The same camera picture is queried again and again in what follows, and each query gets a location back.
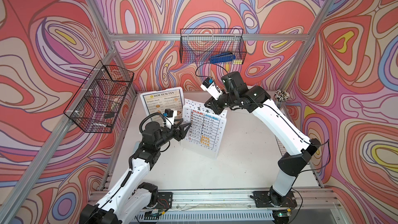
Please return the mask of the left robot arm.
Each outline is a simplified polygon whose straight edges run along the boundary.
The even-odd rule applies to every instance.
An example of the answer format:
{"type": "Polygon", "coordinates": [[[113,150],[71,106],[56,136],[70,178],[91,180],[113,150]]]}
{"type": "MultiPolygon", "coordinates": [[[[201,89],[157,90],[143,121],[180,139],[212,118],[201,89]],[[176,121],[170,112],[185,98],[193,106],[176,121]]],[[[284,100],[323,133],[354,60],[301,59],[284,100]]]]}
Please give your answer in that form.
{"type": "Polygon", "coordinates": [[[128,158],[129,167],[95,205],[87,204],[80,213],[81,224],[129,224],[144,208],[154,208],[158,203],[158,187],[143,179],[157,163],[171,140],[183,140],[191,123],[175,119],[176,112],[154,113],[145,117],[138,129],[142,140],[137,150],[128,158]]]}

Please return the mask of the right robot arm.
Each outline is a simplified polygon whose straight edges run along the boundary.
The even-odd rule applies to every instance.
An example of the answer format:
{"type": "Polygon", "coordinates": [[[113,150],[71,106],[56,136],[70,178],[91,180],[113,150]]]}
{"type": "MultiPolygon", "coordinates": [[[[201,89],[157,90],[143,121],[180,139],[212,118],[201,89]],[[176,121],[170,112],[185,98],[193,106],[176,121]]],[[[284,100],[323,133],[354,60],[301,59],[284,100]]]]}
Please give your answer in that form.
{"type": "Polygon", "coordinates": [[[280,206],[321,143],[318,139],[310,139],[289,121],[265,89],[260,86],[248,88],[239,72],[228,73],[221,81],[224,90],[219,89],[210,77],[202,82],[201,89],[211,96],[205,107],[217,115],[225,108],[246,110],[262,121],[286,149],[278,161],[279,172],[268,193],[272,204],[280,206]]]}

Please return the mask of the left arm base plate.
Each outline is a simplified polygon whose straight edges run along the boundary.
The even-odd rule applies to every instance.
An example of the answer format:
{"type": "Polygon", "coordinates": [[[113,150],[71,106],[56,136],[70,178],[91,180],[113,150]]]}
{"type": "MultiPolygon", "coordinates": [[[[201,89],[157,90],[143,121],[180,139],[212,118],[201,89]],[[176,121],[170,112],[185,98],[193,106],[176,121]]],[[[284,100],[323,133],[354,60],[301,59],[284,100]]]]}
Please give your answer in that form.
{"type": "Polygon", "coordinates": [[[173,193],[171,191],[161,191],[158,193],[157,202],[153,207],[145,207],[144,209],[170,209],[173,205],[173,193]]]}

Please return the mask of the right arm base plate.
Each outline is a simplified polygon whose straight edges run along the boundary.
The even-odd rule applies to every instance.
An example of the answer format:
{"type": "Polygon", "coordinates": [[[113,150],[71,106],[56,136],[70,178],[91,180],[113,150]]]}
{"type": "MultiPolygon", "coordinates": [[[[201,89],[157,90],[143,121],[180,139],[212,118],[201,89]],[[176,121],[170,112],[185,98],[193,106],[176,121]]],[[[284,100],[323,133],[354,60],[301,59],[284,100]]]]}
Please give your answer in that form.
{"type": "Polygon", "coordinates": [[[257,208],[296,208],[297,202],[292,191],[284,197],[269,191],[253,191],[249,196],[257,208]]]}

